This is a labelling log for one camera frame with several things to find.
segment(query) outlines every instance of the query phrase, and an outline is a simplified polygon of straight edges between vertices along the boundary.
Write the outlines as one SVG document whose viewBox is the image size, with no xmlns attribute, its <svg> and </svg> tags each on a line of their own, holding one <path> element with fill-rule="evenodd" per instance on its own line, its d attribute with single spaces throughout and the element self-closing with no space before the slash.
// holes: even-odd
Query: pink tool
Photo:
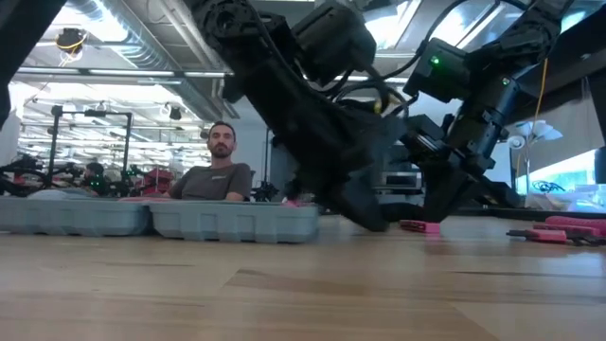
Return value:
<svg viewBox="0 0 606 341">
<path fill-rule="evenodd" d="M 577 235 L 601 237 L 599 229 L 593 227 L 573 226 L 568 224 L 535 223 L 532 228 L 535 230 L 565 231 L 575 233 Z"/>
<path fill-rule="evenodd" d="M 403 220 L 400 221 L 400 228 L 412 232 L 439 234 L 439 223 Z"/>
<path fill-rule="evenodd" d="M 552 216 L 545 219 L 547 224 L 554 225 L 571 225 L 571 226 L 582 226 L 592 227 L 599 231 L 601 236 L 606 237 L 606 219 L 579 219 L 579 218 L 568 218 L 561 216 Z"/>
</svg>

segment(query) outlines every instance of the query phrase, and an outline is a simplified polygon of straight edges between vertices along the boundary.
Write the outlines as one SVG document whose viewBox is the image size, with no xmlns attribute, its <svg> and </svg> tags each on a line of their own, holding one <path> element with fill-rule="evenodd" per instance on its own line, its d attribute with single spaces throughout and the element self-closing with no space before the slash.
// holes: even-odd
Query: metal frame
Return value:
<svg viewBox="0 0 606 341">
<path fill-rule="evenodd" d="M 50 143 L 50 156 L 48 157 L 48 177 L 52 181 L 53 169 L 55 168 L 55 154 L 57 153 L 57 136 L 59 135 L 59 120 L 63 114 L 85 115 L 86 117 L 106 117 L 106 116 L 125 116 L 127 118 L 126 136 L 124 141 L 124 164 L 122 171 L 126 172 L 129 161 L 129 143 L 131 141 L 131 129 L 133 128 L 133 113 L 108 113 L 95 110 L 87 111 L 64 111 L 60 105 L 55 105 L 50 111 L 53 119 L 52 141 Z"/>
</svg>

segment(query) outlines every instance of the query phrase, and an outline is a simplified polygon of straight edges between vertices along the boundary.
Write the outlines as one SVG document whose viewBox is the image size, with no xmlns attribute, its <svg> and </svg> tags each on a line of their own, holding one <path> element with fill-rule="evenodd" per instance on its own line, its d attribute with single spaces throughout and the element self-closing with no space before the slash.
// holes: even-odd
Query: ceiling duct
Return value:
<svg viewBox="0 0 606 341">
<path fill-rule="evenodd" d="M 112 36 L 116 36 L 123 39 L 123 41 L 110 43 L 136 45 L 133 48 L 120 48 L 116 53 L 122 55 L 137 68 L 148 70 L 181 69 L 179 64 L 158 43 L 123 0 L 69 0 L 66 6 L 85 15 L 91 21 L 93 27 L 101 27 L 101 29 L 96 29 L 100 33 L 91 32 L 96 36 L 99 34 L 105 36 L 98 36 L 101 40 L 105 41 L 106 39 L 112 39 Z M 185 105 L 194 111 L 200 119 L 215 121 L 223 118 L 223 112 L 209 100 L 212 80 L 208 80 L 208 91 L 206 91 L 208 96 L 196 88 L 190 80 L 184 80 L 180 84 L 164 86 L 180 96 Z"/>
</svg>

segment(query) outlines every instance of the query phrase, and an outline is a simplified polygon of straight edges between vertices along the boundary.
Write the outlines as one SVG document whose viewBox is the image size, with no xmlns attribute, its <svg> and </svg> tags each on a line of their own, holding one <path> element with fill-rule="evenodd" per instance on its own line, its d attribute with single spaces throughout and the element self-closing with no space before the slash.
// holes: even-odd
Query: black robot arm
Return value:
<svg viewBox="0 0 606 341">
<path fill-rule="evenodd" d="M 351 101 L 335 104 L 303 78 L 326 85 L 349 69 L 368 69 L 376 46 L 363 19 L 325 4 L 290 30 L 283 17 L 257 13 L 247 1 L 197 1 L 190 7 L 206 42 L 232 69 L 231 81 L 298 162 L 302 187 L 323 206 L 385 230 L 363 175 L 404 133 L 403 118 L 375 115 Z"/>
<path fill-rule="evenodd" d="M 381 112 L 394 97 L 401 104 L 394 114 L 407 112 L 403 97 L 386 91 L 384 77 L 372 68 L 376 46 L 354 10 L 326 2 L 290 29 L 283 17 L 256 12 L 246 0 L 188 1 L 206 42 L 234 73 L 230 98 L 248 97 L 298 162 L 297 187 L 373 231 L 398 219 L 439 222 L 477 196 L 517 204 L 510 188 L 483 173 L 494 165 L 490 154 L 497 140 L 507 136 L 504 125 L 519 91 L 516 75 L 551 50 L 572 0 L 552 3 L 535 1 L 501 38 L 473 53 L 439 39 L 422 46 L 404 92 L 413 99 L 419 92 L 462 99 L 445 132 L 425 116 L 375 115 L 363 103 L 333 100 L 309 86 L 305 78 L 324 86 L 340 74 L 366 71 L 370 80 L 356 88 L 376 88 Z M 427 180 L 423 207 L 381 207 L 366 179 L 369 166 L 397 139 Z"/>
</svg>

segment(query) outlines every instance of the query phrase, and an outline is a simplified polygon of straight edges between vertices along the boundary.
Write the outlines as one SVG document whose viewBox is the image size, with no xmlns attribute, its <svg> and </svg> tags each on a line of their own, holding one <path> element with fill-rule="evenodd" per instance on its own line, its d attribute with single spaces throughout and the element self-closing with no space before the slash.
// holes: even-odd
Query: man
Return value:
<svg viewBox="0 0 606 341">
<path fill-rule="evenodd" d="M 189 170 L 166 194 L 172 199 L 244 201 L 250 197 L 253 178 L 246 164 L 234 164 L 236 131 L 222 121 L 215 123 L 206 146 L 210 150 L 210 167 Z"/>
<path fill-rule="evenodd" d="M 99 196 L 107 195 L 109 189 L 107 182 L 105 181 L 104 173 L 105 168 L 99 162 L 89 163 L 86 165 L 82 185 L 93 190 Z"/>
</svg>

